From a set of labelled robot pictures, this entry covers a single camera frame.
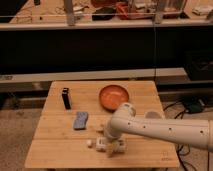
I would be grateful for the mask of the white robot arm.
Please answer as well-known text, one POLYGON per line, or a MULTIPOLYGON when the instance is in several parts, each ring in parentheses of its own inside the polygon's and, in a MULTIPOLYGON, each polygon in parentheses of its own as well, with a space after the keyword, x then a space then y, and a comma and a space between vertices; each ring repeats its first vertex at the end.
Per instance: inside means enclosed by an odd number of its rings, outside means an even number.
POLYGON ((111 157, 123 133, 140 135, 213 152, 213 120, 144 118, 131 103, 121 104, 104 127, 106 153, 111 157))

